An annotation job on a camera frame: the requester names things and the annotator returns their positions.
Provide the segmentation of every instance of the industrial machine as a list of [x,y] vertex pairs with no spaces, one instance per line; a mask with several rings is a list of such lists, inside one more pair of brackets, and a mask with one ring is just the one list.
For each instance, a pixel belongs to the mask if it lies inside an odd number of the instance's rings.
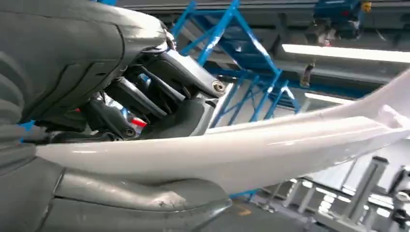
[[330,46],[335,39],[358,39],[364,13],[370,9],[371,3],[361,0],[319,0],[306,32],[308,43]]
[[[21,19],[17,14],[4,16],[4,21],[15,25],[29,23],[35,33],[8,28],[10,37],[21,39],[3,39],[7,46],[2,50],[2,60],[11,72],[3,75],[22,90],[18,104],[24,110],[19,122],[35,120],[37,126],[46,127],[50,136],[45,143],[135,139],[136,132],[120,111],[105,104],[106,95],[148,123],[138,139],[205,132],[225,87],[190,57],[175,51],[173,37],[163,23],[143,13],[95,2],[48,5],[49,1],[41,0],[39,4],[44,4],[44,12],[33,12],[33,20]],[[34,5],[24,10],[14,3],[3,5],[0,7],[11,12],[34,11]],[[81,18],[85,21],[79,21],[70,10],[84,14]],[[42,15],[57,22],[44,20]],[[56,29],[59,25],[68,29]],[[87,31],[87,36],[72,28]],[[33,38],[34,34],[47,37]],[[31,44],[26,52],[33,55],[28,60],[16,52],[24,49],[21,44]],[[50,46],[62,49],[56,52]],[[38,69],[43,63],[50,68]],[[82,133],[87,126],[94,131],[92,135]]]

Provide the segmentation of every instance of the ceiling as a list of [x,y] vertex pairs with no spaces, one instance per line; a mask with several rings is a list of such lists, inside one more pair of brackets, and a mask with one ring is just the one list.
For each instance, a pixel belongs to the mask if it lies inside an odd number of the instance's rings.
[[[304,32],[312,22],[317,0],[242,1],[240,11],[254,34],[269,52],[274,63],[284,70],[282,75],[298,80],[307,64],[315,60],[311,82],[341,89],[340,96],[355,98],[349,90],[370,93],[405,70],[408,63],[380,62],[346,58],[330,58],[286,53],[281,44],[306,44]],[[170,27],[186,8],[187,0],[118,0],[117,5],[157,16]],[[229,0],[199,0],[201,9],[226,9]],[[366,14],[365,31],[357,41],[336,41],[333,46],[378,50],[410,51],[410,2],[372,1],[372,12]],[[202,32],[193,24],[185,25],[178,37],[178,47],[184,47]],[[199,47],[191,55],[197,56]],[[223,52],[214,52],[211,65],[233,68],[233,61]]]

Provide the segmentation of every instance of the factory floor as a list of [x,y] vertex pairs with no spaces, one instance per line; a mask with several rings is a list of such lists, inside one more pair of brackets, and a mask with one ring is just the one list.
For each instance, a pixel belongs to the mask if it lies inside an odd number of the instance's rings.
[[233,206],[201,232],[305,232],[311,215],[301,215],[282,207],[279,202],[271,204],[275,212],[262,210],[255,202],[263,202],[258,196],[247,203],[234,200]]

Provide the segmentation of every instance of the metal pole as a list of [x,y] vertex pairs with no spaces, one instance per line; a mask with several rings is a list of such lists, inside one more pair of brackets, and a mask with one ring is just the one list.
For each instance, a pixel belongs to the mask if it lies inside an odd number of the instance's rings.
[[354,224],[360,220],[371,191],[379,182],[388,163],[389,162],[385,158],[377,156],[373,157],[357,187],[355,195],[343,213],[343,219],[347,219]]
[[292,201],[293,201],[294,197],[296,196],[296,193],[297,193],[297,191],[299,190],[299,187],[300,187],[301,185],[302,185],[302,181],[300,181],[300,180],[298,180],[298,181],[293,185],[291,192],[288,194],[288,197],[287,197],[286,200],[284,200],[283,203],[282,203],[282,205],[283,205],[284,207],[288,207],[288,206],[292,203]]
[[206,37],[208,37],[211,33],[214,32],[215,28],[211,28],[209,29],[207,32],[205,32],[204,34],[202,34],[200,37],[198,37],[195,41],[192,41],[189,45],[187,45],[186,47],[184,47],[181,51],[181,55],[183,56],[187,56],[188,52],[193,49],[194,47],[196,47],[200,42],[202,42]]
[[280,98],[282,97],[282,94],[283,94],[283,92],[284,92],[283,87],[287,86],[288,83],[289,83],[289,81],[286,80],[285,83],[283,84],[282,88],[280,88],[279,94],[278,94],[278,96],[276,97],[276,99],[272,102],[272,105],[270,106],[268,112],[266,113],[264,120],[267,120],[267,119],[272,118],[273,112],[275,111],[275,109],[276,109],[276,107],[277,107],[277,105],[278,105],[278,103],[279,103],[279,101],[280,101]]
[[232,125],[236,119],[236,117],[238,116],[239,111],[241,110],[242,106],[245,104],[246,100],[248,99],[248,95],[251,93],[253,87],[255,86],[255,84],[259,81],[259,76],[255,76],[252,80],[252,83],[249,85],[248,90],[246,91],[244,97],[242,98],[242,100],[239,102],[238,106],[235,109],[234,114],[232,115],[231,119],[228,122],[228,126]]
[[350,177],[350,174],[353,172],[353,169],[354,169],[354,166],[356,165],[356,163],[357,163],[357,158],[353,160],[353,163],[351,164],[348,172],[346,173],[345,178],[343,179],[343,182],[341,184],[342,187],[345,186],[347,180]]
[[365,218],[363,219],[363,224],[366,228],[366,231],[371,231],[371,228],[377,215],[378,214],[376,209],[373,207],[369,207],[369,210],[367,211]]
[[265,204],[261,205],[261,208],[269,208],[270,204],[272,203],[273,199],[275,196],[278,194],[280,187],[282,187],[283,182],[278,184],[278,186],[275,188],[275,191],[271,192],[270,197],[266,199]]
[[271,67],[272,72],[275,74],[275,78],[279,77],[282,70],[278,69],[276,65],[273,63],[270,55],[268,54],[266,49],[262,46],[262,44],[259,42],[259,40],[256,38],[256,36],[253,34],[252,29],[249,27],[248,23],[243,18],[241,13],[237,9],[235,9],[234,15],[236,19],[239,21],[239,25],[242,27],[242,29],[248,34],[248,36],[252,40],[252,43],[255,46],[255,48],[259,50],[259,52],[264,56],[266,62]]
[[297,211],[299,213],[303,213],[306,210],[306,208],[308,207],[308,205],[310,203],[310,200],[312,200],[312,197],[313,197],[313,194],[315,193],[315,191],[316,191],[316,187],[314,187],[314,186],[312,186],[312,188],[310,188],[307,191],[305,197],[303,198],[302,202],[300,203],[299,208],[297,209]]
[[255,122],[258,120],[258,115],[259,112],[262,110],[266,100],[268,99],[269,94],[273,91],[276,82],[278,81],[280,74],[282,73],[282,70],[278,70],[277,73],[275,73],[275,77],[273,78],[272,82],[270,83],[268,89],[265,91],[264,96],[262,97],[261,101],[259,102],[258,106],[253,112],[252,117],[250,118],[249,122]]
[[300,112],[306,112],[311,104],[309,98],[306,98],[305,102],[303,103],[302,107],[300,107]]

